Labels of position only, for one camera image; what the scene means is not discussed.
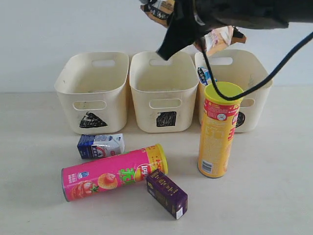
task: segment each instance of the purple box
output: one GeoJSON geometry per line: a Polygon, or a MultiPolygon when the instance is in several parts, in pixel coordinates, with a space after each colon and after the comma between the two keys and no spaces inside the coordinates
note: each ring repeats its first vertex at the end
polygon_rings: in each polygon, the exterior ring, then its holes
{"type": "Polygon", "coordinates": [[[148,192],[175,219],[181,218],[187,211],[188,195],[159,169],[148,175],[148,192]]]}

